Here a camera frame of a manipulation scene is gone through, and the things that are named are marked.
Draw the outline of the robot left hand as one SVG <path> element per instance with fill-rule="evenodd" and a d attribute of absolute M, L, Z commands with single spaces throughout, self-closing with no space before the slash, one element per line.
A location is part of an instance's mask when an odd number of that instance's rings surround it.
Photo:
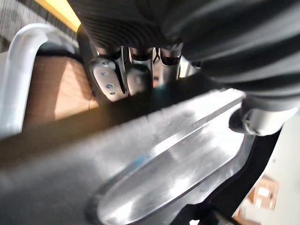
<path fill-rule="evenodd" d="M 158 47 L 199 65 L 212 80 L 245 93 L 230 126 L 277 132 L 300 107 L 297 0 L 71 0 L 95 47 Z"/>

